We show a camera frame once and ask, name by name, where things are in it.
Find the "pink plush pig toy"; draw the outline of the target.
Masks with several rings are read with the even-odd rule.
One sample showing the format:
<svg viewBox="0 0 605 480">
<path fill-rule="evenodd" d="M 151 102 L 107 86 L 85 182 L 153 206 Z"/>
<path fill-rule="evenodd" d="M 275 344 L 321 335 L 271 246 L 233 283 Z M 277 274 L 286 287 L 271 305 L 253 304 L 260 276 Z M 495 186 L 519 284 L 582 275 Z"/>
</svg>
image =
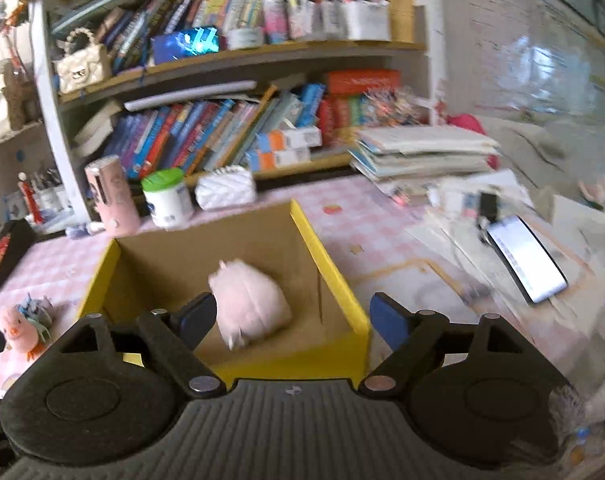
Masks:
<svg viewBox="0 0 605 480">
<path fill-rule="evenodd" d="M 273 278 L 243 260 L 220 261 L 208 276 L 217 304 L 217 326 L 232 351 L 266 339 L 293 319 L 292 308 Z"/>
</svg>

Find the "pink plush chick toy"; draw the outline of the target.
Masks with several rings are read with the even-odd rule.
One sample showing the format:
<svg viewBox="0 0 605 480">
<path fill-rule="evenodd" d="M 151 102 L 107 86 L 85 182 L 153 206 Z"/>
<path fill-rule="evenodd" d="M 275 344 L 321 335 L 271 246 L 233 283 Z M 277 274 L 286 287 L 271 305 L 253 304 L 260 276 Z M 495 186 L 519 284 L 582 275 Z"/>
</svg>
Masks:
<svg viewBox="0 0 605 480">
<path fill-rule="evenodd" d="M 0 316 L 0 330 L 5 337 L 5 348 L 34 361 L 45 350 L 50 339 L 48 329 L 25 316 L 16 307 L 5 309 Z"/>
</svg>

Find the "yellow cardboard box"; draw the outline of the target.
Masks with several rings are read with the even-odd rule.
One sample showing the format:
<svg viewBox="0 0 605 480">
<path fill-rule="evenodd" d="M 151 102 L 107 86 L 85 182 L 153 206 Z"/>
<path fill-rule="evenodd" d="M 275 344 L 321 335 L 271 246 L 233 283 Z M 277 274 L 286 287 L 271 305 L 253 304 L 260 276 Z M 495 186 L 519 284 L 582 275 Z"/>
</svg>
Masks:
<svg viewBox="0 0 605 480">
<path fill-rule="evenodd" d="M 81 312 L 129 323 L 203 292 L 217 312 L 195 354 L 225 382 L 365 376 L 371 324 L 296 202 L 112 240 Z"/>
</svg>

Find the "pink checkered tablecloth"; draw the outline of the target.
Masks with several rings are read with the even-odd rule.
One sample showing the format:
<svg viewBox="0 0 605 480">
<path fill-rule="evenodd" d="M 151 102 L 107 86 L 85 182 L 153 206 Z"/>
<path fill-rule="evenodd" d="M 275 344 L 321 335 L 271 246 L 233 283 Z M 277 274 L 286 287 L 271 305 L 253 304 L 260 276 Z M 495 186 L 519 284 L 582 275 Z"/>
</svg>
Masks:
<svg viewBox="0 0 605 480">
<path fill-rule="evenodd" d="M 605 315 L 605 269 L 566 235 L 552 238 L 554 255 L 571 281 L 564 296 L 537 307 L 519 307 L 514 294 L 502 292 L 493 301 L 464 306 L 454 285 L 467 288 L 471 281 L 492 274 L 475 269 L 463 254 L 444 258 L 409 234 L 409 228 L 426 226 L 428 214 L 396 204 L 363 177 L 279 188 L 245 208 L 198 211 L 192 223 L 209 226 L 292 200 L 363 307 L 373 292 L 383 290 L 410 309 L 436 310 L 454 321 L 466 322 L 490 308 L 515 322 L 563 372 L 575 365 Z M 56 312 L 54 330 L 67 330 L 78 318 L 110 244 L 109 235 L 98 234 L 81 240 L 61 236 L 33 245 L 0 289 L 0 314 L 27 296 L 46 297 Z M 441 266 L 453 285 L 426 266 L 428 261 Z"/>
</svg>

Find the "white jar green lid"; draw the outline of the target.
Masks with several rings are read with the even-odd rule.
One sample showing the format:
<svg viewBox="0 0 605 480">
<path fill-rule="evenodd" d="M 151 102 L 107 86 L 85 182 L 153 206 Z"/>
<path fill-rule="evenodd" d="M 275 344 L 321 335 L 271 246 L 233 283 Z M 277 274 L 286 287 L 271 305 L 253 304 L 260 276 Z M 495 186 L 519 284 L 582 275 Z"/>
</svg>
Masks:
<svg viewBox="0 0 605 480">
<path fill-rule="evenodd" d="M 186 226 L 194 214 L 190 191 L 180 168 L 158 170 L 142 180 L 142 190 L 154 225 L 159 229 Z"/>
</svg>

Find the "black smartphone lit screen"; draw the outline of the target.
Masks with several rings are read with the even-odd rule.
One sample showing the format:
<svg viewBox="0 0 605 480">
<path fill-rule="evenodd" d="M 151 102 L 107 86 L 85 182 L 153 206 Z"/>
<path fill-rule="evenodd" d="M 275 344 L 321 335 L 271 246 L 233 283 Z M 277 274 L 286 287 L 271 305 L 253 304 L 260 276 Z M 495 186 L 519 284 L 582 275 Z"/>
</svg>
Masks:
<svg viewBox="0 0 605 480">
<path fill-rule="evenodd" d="M 485 232 L 528 304 L 541 304 L 568 288 L 565 274 L 522 218 L 490 223 Z"/>
</svg>

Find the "pink cartoon humidifier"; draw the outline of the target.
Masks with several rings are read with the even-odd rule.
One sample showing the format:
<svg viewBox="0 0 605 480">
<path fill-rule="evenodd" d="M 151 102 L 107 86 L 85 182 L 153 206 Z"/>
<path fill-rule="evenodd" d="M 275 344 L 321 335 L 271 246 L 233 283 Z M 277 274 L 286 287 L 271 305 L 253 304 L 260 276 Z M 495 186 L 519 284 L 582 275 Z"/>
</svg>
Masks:
<svg viewBox="0 0 605 480">
<path fill-rule="evenodd" d="M 118 155 L 94 160 L 84 168 L 95 209 L 111 236 L 129 236 L 138 232 L 141 219 Z"/>
</svg>

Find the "white quilted pouch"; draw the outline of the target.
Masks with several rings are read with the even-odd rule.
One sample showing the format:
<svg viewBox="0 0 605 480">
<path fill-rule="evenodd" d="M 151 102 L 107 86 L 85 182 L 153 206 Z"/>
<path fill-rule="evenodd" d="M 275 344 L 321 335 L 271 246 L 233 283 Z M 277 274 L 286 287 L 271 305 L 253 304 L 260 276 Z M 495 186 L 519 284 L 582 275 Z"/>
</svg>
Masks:
<svg viewBox="0 0 605 480">
<path fill-rule="evenodd" d="M 203 210 L 235 208 L 255 203 L 257 185 L 242 166 L 227 166 L 200 177 L 195 188 L 196 203 Z"/>
</svg>

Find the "black Yamaha keyboard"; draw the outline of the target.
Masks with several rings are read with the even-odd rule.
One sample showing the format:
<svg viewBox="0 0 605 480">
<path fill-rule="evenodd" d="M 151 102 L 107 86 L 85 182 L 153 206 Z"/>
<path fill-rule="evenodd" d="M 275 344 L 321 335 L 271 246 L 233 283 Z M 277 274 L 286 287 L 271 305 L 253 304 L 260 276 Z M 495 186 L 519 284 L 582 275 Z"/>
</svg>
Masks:
<svg viewBox="0 0 605 480">
<path fill-rule="evenodd" d="M 10 234 L 11 240 L 0 265 L 0 288 L 12 274 L 22 257 L 37 238 L 27 220 L 12 220 L 0 226 L 0 237 Z"/>
</svg>

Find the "white pen holder cups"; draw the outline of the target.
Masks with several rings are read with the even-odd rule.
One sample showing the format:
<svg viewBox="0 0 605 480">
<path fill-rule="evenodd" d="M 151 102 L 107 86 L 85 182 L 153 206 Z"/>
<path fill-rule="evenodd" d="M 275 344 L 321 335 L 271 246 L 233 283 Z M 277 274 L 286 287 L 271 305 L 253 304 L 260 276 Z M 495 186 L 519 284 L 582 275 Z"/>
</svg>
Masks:
<svg viewBox="0 0 605 480">
<path fill-rule="evenodd" d="M 48 214 L 58 214 L 69 210 L 71 204 L 63 185 L 49 188 L 36 188 L 37 203 L 40 209 Z"/>
</svg>

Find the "stack of paper books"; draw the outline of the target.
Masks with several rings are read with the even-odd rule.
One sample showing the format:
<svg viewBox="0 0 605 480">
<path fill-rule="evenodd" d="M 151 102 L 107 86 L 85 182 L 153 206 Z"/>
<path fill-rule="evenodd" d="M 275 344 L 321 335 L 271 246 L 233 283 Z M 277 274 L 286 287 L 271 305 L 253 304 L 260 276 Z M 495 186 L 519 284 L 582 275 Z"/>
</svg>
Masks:
<svg viewBox="0 0 605 480">
<path fill-rule="evenodd" d="M 442 177 L 491 169 L 500 144 L 455 126 L 365 128 L 349 150 L 351 166 L 372 181 Z"/>
</svg>

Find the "row of colourful books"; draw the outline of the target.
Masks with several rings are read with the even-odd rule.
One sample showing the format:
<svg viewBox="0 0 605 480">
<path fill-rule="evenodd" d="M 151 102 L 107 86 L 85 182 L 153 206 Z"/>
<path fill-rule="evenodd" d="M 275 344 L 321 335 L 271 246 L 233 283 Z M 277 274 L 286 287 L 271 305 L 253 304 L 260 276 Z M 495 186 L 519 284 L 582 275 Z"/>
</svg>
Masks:
<svg viewBox="0 0 605 480">
<path fill-rule="evenodd" d="M 138 112 L 111 112 L 100 154 L 118 155 L 130 180 L 169 168 L 180 168 L 187 176 L 232 165 L 248 169 L 244 158 L 259 133 L 317 127 L 323 148 L 319 109 L 324 93 L 324 84 L 305 84 L 263 99 L 228 94 Z M 311 158 L 318 149 L 312 148 Z"/>
</svg>

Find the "red dressed doll figurine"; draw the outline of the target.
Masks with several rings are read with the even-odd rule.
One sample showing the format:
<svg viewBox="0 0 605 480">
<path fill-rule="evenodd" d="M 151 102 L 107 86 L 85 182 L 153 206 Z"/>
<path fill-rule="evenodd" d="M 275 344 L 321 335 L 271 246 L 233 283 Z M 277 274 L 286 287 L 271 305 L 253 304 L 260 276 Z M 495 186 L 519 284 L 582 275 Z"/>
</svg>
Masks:
<svg viewBox="0 0 605 480">
<path fill-rule="evenodd" d="M 18 188 L 20 189 L 20 192 L 22 192 L 22 196 L 24 196 L 27 208 L 32 215 L 33 222 L 35 224 L 43 224 L 44 218 L 42 217 L 33 188 L 31 187 L 25 172 L 20 172 L 18 174 Z"/>
</svg>

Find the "orange white medicine boxes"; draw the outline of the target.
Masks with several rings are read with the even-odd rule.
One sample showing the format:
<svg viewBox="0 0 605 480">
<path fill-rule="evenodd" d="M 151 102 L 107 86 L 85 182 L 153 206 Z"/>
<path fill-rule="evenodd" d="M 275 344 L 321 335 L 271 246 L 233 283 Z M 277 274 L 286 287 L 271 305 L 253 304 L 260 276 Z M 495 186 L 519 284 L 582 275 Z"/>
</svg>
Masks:
<svg viewBox="0 0 605 480">
<path fill-rule="evenodd" d="M 317 127 L 259 133 L 244 162 L 252 172 L 310 162 L 312 148 L 320 148 L 322 143 L 322 132 Z"/>
</svg>

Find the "wooden bookshelf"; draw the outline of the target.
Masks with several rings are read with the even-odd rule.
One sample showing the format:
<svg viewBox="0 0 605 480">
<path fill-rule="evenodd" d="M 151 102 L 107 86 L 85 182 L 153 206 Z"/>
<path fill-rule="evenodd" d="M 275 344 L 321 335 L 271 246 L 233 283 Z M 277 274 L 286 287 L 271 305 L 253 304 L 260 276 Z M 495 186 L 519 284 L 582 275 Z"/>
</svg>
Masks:
<svg viewBox="0 0 605 480">
<path fill-rule="evenodd" d="M 219 76 L 230 81 L 247 79 L 256 72 L 256 79 L 267 77 L 268 70 L 293 62 L 309 67 L 319 61 L 345 61 L 355 58 L 392 58 L 403 79 L 416 92 L 427 88 L 427 96 L 417 96 L 415 104 L 429 113 L 429 122 L 441 122 L 447 97 L 447 55 L 445 54 L 444 14 L 442 0 L 413 0 L 415 32 L 421 38 L 416 44 L 399 41 L 311 41 L 289 42 L 235 51 L 206 54 L 148 70 L 129 70 L 100 84 L 80 90 L 73 96 L 60 96 L 54 84 L 55 70 L 51 61 L 51 39 L 48 34 L 48 7 L 54 0 L 34 0 L 29 6 L 33 73 L 38 90 L 43 123 L 48 143 L 77 222 L 89 221 L 92 208 L 86 201 L 84 163 L 74 156 L 69 133 L 64 124 L 66 115 L 76 107 L 90 105 L 111 96 L 124 96 L 138 90 L 150 92 L 161 84 L 184 82 L 190 77 Z"/>
</svg>

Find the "cream quilted pearl handbag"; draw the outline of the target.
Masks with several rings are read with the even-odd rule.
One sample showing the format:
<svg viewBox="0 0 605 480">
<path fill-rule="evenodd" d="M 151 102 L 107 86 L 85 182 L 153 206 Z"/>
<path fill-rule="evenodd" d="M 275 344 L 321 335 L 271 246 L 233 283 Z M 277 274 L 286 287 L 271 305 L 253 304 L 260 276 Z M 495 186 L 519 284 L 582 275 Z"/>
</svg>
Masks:
<svg viewBox="0 0 605 480">
<path fill-rule="evenodd" d="M 86 37 L 88 44 L 84 49 L 72 52 L 71 47 L 79 36 Z M 112 76 L 108 51 L 104 44 L 95 40 L 89 29 L 78 27 L 72 30 L 65 40 L 64 52 L 64 57 L 56 65 L 61 94 L 81 90 Z"/>
</svg>

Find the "shiny blue box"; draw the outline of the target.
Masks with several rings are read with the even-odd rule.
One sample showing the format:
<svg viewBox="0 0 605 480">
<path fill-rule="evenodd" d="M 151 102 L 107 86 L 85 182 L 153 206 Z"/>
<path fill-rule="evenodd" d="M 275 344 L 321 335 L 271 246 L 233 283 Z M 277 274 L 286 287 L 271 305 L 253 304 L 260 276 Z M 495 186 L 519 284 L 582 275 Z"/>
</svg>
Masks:
<svg viewBox="0 0 605 480">
<path fill-rule="evenodd" d="M 170 32 L 152 40 L 155 65 L 194 58 L 194 56 L 220 51 L 217 27 L 205 26 Z"/>
</svg>

